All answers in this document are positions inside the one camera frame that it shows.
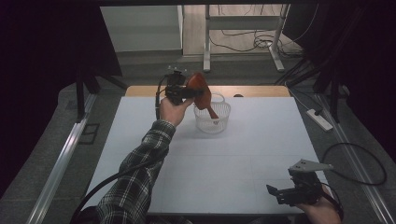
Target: metal frame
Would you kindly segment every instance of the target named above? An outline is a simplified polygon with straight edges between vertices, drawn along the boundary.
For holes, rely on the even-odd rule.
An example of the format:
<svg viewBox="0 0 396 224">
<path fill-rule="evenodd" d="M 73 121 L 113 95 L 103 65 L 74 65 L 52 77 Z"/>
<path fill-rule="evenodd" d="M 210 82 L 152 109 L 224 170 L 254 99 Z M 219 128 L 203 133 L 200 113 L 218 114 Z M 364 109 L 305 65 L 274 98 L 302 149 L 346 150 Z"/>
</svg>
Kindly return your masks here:
<svg viewBox="0 0 396 224">
<path fill-rule="evenodd" d="M 289 6 L 282 7 L 280 16 L 210 16 L 210 5 L 205 5 L 204 72 L 210 71 L 210 30 L 276 30 L 273 42 L 268 49 L 274 60 L 276 70 L 278 72 L 285 71 L 285 67 L 279 58 L 277 42 L 282 34 Z"/>
<path fill-rule="evenodd" d="M 85 114 L 81 121 L 76 122 L 73 126 L 73 129 L 69 134 L 66 143 L 64 144 L 64 148 L 62 149 L 58 160 L 53 166 L 46 185 L 41 190 L 40 196 L 38 196 L 35 207 L 33 208 L 32 213 L 30 214 L 26 223 L 41 223 L 47 214 L 47 211 L 50 208 L 50 203 L 52 202 L 55 192 L 64 176 L 67 164 L 72 158 L 74 149 L 78 143 L 78 139 L 84 130 L 85 124 L 87 123 L 88 116 L 90 115 L 90 111 L 95 99 L 96 95 L 90 94 L 88 96 L 87 102 L 85 104 Z"/>
<path fill-rule="evenodd" d="M 337 138 L 338 142 L 345 142 L 349 143 L 346 134 L 340 123 L 335 122 L 332 118 L 331 113 L 329 112 L 329 105 L 327 103 L 326 97 L 323 94 L 316 94 L 317 99 L 323 105 L 323 112 L 326 115 L 326 118 L 330 121 L 332 126 L 334 127 L 334 134 Z M 346 159 L 348 160 L 352 170 L 354 171 L 356 177 L 363 182 L 370 182 L 373 183 L 372 178 L 367 173 L 364 165 L 362 164 L 361 160 L 359 159 L 358 154 L 356 154 L 355 149 L 352 146 L 344 146 L 344 154 Z M 381 223 L 395 223 L 395 220 L 390 213 L 387 204 L 385 203 L 381 193 L 379 192 L 378 188 L 375 186 L 367 186 L 362 185 L 363 191 L 365 192 L 368 200 L 370 201 L 378 219 Z"/>
</svg>

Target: hand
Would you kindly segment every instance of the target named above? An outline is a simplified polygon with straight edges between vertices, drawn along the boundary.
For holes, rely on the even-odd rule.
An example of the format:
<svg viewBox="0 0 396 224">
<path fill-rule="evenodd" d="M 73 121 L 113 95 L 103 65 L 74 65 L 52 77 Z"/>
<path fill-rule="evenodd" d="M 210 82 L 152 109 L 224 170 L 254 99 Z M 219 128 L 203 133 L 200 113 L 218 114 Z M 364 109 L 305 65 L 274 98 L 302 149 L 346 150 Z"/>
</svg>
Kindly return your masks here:
<svg viewBox="0 0 396 224">
<path fill-rule="evenodd" d="M 322 186 L 325 193 L 329 194 L 326 187 Z M 300 203 L 296 207 L 303 210 L 313 224 L 340 224 L 341 219 L 334 206 L 327 199 L 321 197 L 315 204 Z"/>
<path fill-rule="evenodd" d="M 176 127 L 183 120 L 187 107 L 193 102 L 194 99 L 190 98 L 180 105 L 174 105 L 167 97 L 163 98 L 160 105 L 161 119 L 172 123 Z"/>
</svg>

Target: gray floor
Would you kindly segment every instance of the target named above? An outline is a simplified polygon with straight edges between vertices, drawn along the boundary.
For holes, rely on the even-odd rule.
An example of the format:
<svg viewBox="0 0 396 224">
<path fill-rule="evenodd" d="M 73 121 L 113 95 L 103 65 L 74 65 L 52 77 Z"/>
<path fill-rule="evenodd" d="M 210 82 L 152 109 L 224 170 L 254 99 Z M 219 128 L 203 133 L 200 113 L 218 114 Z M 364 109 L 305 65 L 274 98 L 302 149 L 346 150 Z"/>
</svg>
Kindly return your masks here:
<svg viewBox="0 0 396 224">
<path fill-rule="evenodd" d="M 283 60 L 286 69 L 290 69 L 297 62 L 296 59 Z M 177 54 L 164 53 L 140 55 L 124 53 L 120 55 L 120 64 L 123 77 L 117 78 L 128 85 L 157 85 L 160 77 L 168 72 L 168 65 L 186 68 L 188 72 L 201 71 L 203 65 L 201 57 L 181 57 Z M 268 54 L 229 55 L 213 57 L 212 71 L 205 77 L 209 85 L 271 85 L 280 77 L 280 74 L 275 70 Z M 98 133 L 94 141 L 88 145 L 87 142 L 92 140 L 92 135 L 81 136 L 80 144 L 75 150 L 43 223 L 68 223 L 79 200 L 85 194 L 96 163 L 100 158 L 120 98 L 125 91 L 101 78 L 98 78 L 98 80 L 102 89 L 97 95 L 88 120 L 88 124 L 100 124 Z M 311 87 L 314 81 L 314 79 L 307 80 L 296 88 L 312 96 Z M 58 107 L 47 130 L 43 133 L 32 156 L 25 163 L 0 201 L 1 223 L 26 223 L 35 201 L 47 181 L 52 166 L 56 162 L 76 121 L 75 96 L 73 85 L 60 92 Z M 296 96 L 306 106 L 316 108 L 317 105 L 305 95 L 296 92 Z M 337 143 L 335 135 L 333 132 L 323 132 L 304 113 L 306 111 L 305 107 L 299 104 L 299 108 L 314 149 L 321 157 L 327 147 Z M 395 215 L 396 174 L 393 172 L 396 168 L 395 163 L 353 115 L 345 99 L 339 100 L 339 116 L 341 125 L 350 142 L 372 151 L 386 167 L 389 179 L 385 185 L 378 187 L 378 189 L 388 204 L 390 212 Z M 359 154 L 363 163 L 368 167 L 372 178 L 380 178 L 380 170 L 372 162 L 372 159 L 365 156 L 364 153 Z M 337 170 L 353 176 L 353 172 L 341 150 L 331 153 L 327 162 L 333 164 Z M 329 183 L 339 193 L 345 207 L 344 223 L 380 223 L 360 185 L 345 181 L 333 173 L 326 173 L 326 176 Z"/>
</svg>

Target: wall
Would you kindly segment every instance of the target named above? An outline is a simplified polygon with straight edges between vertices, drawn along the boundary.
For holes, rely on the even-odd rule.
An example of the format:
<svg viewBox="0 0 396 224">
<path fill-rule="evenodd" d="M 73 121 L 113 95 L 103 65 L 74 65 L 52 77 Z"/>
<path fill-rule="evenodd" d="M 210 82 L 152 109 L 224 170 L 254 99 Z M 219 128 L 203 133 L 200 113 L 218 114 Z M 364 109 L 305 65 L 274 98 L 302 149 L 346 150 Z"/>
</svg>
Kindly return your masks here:
<svg viewBox="0 0 396 224">
<path fill-rule="evenodd" d="M 101 7 L 116 52 L 181 49 L 180 7 Z"/>
</svg>

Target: cable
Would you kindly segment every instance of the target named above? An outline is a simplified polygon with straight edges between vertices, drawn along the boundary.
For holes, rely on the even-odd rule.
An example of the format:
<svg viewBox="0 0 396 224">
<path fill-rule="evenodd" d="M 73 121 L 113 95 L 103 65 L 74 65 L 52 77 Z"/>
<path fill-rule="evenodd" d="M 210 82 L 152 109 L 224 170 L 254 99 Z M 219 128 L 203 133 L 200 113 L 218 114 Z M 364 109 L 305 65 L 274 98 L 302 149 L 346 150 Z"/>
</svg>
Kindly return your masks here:
<svg viewBox="0 0 396 224">
<path fill-rule="evenodd" d="M 251 8 L 253 7 L 253 5 L 250 5 L 250 9 L 248 10 L 248 12 L 247 13 L 245 13 L 245 15 L 244 16 L 246 16 L 250 11 L 251 11 Z"/>
<path fill-rule="evenodd" d="M 254 33 L 254 40 L 253 40 L 253 46 L 255 48 L 261 48 L 261 49 L 268 48 L 268 43 L 267 42 L 273 43 L 272 40 L 266 40 L 266 39 L 261 39 L 260 38 L 262 36 L 274 38 L 273 35 L 256 35 L 256 34 L 257 34 L 257 32 Z"/>
<path fill-rule="evenodd" d="M 309 110 L 308 106 L 306 106 L 305 104 L 303 104 L 303 102 L 300 101 L 300 99 L 294 94 L 294 92 L 293 92 L 291 89 L 288 88 L 288 90 L 289 90 L 289 92 L 291 93 L 291 95 L 293 95 L 294 99 L 296 99 L 296 100 L 298 101 L 298 103 L 300 103 L 300 105 L 302 105 L 302 106 L 305 107 L 307 110 Z"/>
<path fill-rule="evenodd" d="M 111 177 L 105 179 L 104 181 L 102 181 L 101 183 L 99 183 L 95 188 L 93 188 L 81 201 L 81 203 L 78 205 L 78 207 L 76 208 L 71 220 L 70 220 L 70 224 L 76 223 L 77 219 L 78 219 L 78 215 L 81 213 L 81 209 L 82 207 L 85 205 L 85 203 L 88 202 L 88 200 L 97 192 L 99 191 L 99 189 L 101 189 L 102 187 L 104 187 L 105 185 L 111 183 L 113 180 L 118 179 L 122 176 L 128 175 L 129 173 L 140 169 L 142 167 L 147 167 L 150 166 L 154 163 L 157 163 L 158 161 L 163 160 L 166 155 L 168 154 L 168 152 L 165 150 L 165 152 L 163 154 L 160 154 L 157 158 L 154 158 L 150 161 L 145 161 L 142 162 L 140 164 L 137 164 L 136 166 L 132 166 L 126 170 L 124 170 L 123 172 L 118 172 L 114 175 L 112 175 Z"/>
<path fill-rule="evenodd" d="M 244 33 L 239 33 L 239 34 L 230 35 L 230 34 L 225 34 L 223 30 L 221 30 L 221 31 L 222 31 L 222 33 L 223 33 L 224 35 L 228 35 L 228 36 L 248 35 L 248 34 L 254 34 L 254 33 L 257 33 L 257 32 L 268 32 L 267 30 L 260 30 L 260 31 L 256 30 L 256 31 L 248 31 L 248 32 L 244 32 Z"/>
<path fill-rule="evenodd" d="M 335 206 L 335 210 L 336 210 L 336 212 L 338 213 L 338 216 L 340 217 L 340 219 L 341 219 L 341 221 L 342 221 L 342 220 L 344 219 L 344 207 L 343 207 L 343 205 L 341 204 L 341 201 L 340 201 L 340 198 L 338 197 L 337 192 L 336 192 L 332 187 L 330 187 L 330 185 L 328 185 L 328 184 L 321 183 L 321 182 L 320 182 L 320 184 L 326 185 L 327 187 L 330 188 L 330 190 L 331 190 L 332 192 L 335 193 L 338 202 L 337 202 L 332 196 L 330 196 L 328 193 L 326 193 L 326 192 L 324 192 L 324 191 L 321 192 L 321 196 L 322 196 L 323 198 L 327 199 L 327 201 L 329 201 L 330 203 L 332 203 L 332 205 Z"/>
<path fill-rule="evenodd" d="M 255 48 L 252 48 L 252 49 L 233 49 L 233 48 L 225 46 L 225 45 L 216 44 L 215 42 L 213 42 L 213 40 L 212 40 L 212 38 L 210 38 L 210 36 L 209 36 L 209 40 L 214 46 L 235 50 L 235 51 L 238 51 L 238 52 L 248 52 L 248 51 L 252 51 L 252 50 L 255 49 Z"/>
<path fill-rule="evenodd" d="M 308 27 L 306 28 L 305 32 L 303 32 L 302 35 L 300 35 L 299 37 L 293 39 L 293 40 L 290 41 L 289 43 L 295 42 L 296 40 L 298 40 L 298 39 L 300 39 L 301 37 L 303 37 L 303 36 L 306 34 L 306 32 L 308 32 L 309 28 L 311 28 L 311 26 L 312 26 L 312 23 L 314 23 L 315 17 L 317 16 L 318 8 L 319 8 L 319 4 L 317 4 L 317 8 L 315 9 L 314 16 L 312 17 L 312 20 L 311 20 L 311 22 L 309 23 Z"/>
<path fill-rule="evenodd" d="M 355 182 L 355 183 L 358 183 L 358 184 L 368 185 L 368 186 L 380 186 L 380 185 L 383 185 L 385 182 L 387 182 L 387 180 L 388 180 L 388 174 L 387 174 L 387 171 L 385 170 L 384 165 L 381 163 L 381 161 L 380 161 L 373 153 L 371 153 L 369 150 L 367 150 L 366 148 L 361 147 L 361 146 L 356 145 L 356 144 L 353 144 L 353 143 L 337 143 L 337 144 L 334 144 L 334 145 L 330 146 L 330 147 L 327 148 L 326 151 L 324 152 L 324 154 L 323 154 L 323 156 L 322 156 L 322 158 L 321 158 L 321 162 L 324 162 L 324 161 L 325 161 L 327 154 L 328 154 L 331 150 L 333 150 L 333 149 L 335 149 L 336 147 L 341 146 L 341 145 L 353 146 L 353 147 L 357 147 L 357 148 L 360 148 L 361 150 L 365 151 L 365 152 L 366 152 L 367 154 L 369 154 L 373 159 L 375 159 L 375 161 L 376 161 L 376 162 L 378 163 L 378 165 L 381 167 L 382 174 L 383 174 L 384 177 L 382 178 L 381 181 L 378 181 L 377 183 L 368 183 L 368 182 L 359 181 L 359 180 L 357 180 L 357 179 L 354 179 L 354 178 L 351 178 L 351 177 L 349 177 L 349 176 L 343 175 L 343 174 L 341 174 L 340 172 L 337 172 L 337 171 L 332 170 L 333 173 L 335 173 L 335 174 L 337 174 L 337 175 L 343 177 L 343 178 L 346 179 L 346 180 L 349 180 L 349 181 L 352 181 L 352 182 Z"/>
<path fill-rule="evenodd" d="M 163 80 L 167 77 L 167 75 L 161 78 L 160 83 L 158 83 L 157 92 L 155 92 L 155 116 L 157 119 L 160 119 L 160 91 L 161 85 L 163 84 Z"/>
<path fill-rule="evenodd" d="M 278 50 L 279 54 L 284 58 L 301 58 L 304 56 L 303 50 L 294 50 L 294 51 L 286 52 L 283 49 L 283 46 L 284 45 L 281 44 L 280 46 L 277 47 L 277 50 Z"/>
<path fill-rule="evenodd" d="M 283 10 L 283 4 L 282 4 L 282 8 L 281 8 L 280 11 L 279 11 L 279 16 L 282 15 L 282 10 Z"/>
<path fill-rule="evenodd" d="M 219 15 L 220 15 L 220 9 L 221 9 L 221 13 L 222 13 L 223 15 L 225 15 L 224 12 L 222 11 L 222 6 L 221 6 L 221 5 L 218 5 L 218 12 L 219 12 Z"/>
<path fill-rule="evenodd" d="M 312 102 L 314 102 L 314 103 L 320 108 L 320 109 L 318 109 L 318 110 L 315 110 L 315 111 L 316 111 L 316 112 L 315 112 L 315 115 L 319 115 L 320 112 L 323 110 L 323 106 L 320 105 L 316 100 L 314 100 L 311 96 L 309 96 L 309 95 L 306 94 L 305 92 L 298 91 L 298 90 L 295 89 L 295 88 L 290 88 L 290 89 L 294 89 L 295 91 L 297 91 L 297 92 L 299 92 L 299 93 L 305 95 L 306 97 L 308 97 Z"/>
<path fill-rule="evenodd" d="M 275 16 L 275 12 L 274 12 L 274 6 L 271 4 L 271 10 L 273 11 L 273 14 Z"/>
<path fill-rule="evenodd" d="M 322 57 L 322 54 L 326 53 L 329 50 L 329 48 L 332 46 L 334 39 L 337 39 L 336 36 L 339 35 L 339 33 L 347 26 L 346 21 L 350 21 L 351 18 L 352 18 L 351 14 L 346 14 L 345 17 L 342 20 L 340 20 L 340 23 L 334 26 L 336 28 L 332 31 L 330 35 L 327 36 L 327 38 L 323 41 L 322 44 L 315 47 L 314 49 L 309 50 L 309 52 L 305 51 L 304 54 L 308 54 L 310 55 L 310 57 Z M 282 45 L 281 48 L 291 43 L 294 43 L 294 40 L 291 40 L 290 42 Z"/>
<path fill-rule="evenodd" d="M 307 61 L 306 58 L 302 58 L 297 64 L 295 64 L 290 70 L 288 70 L 282 77 L 280 77 L 277 81 L 275 81 L 274 85 L 278 86 L 285 82 L 285 80 L 290 77 L 294 71 L 299 69 L 305 62 Z"/>
</svg>

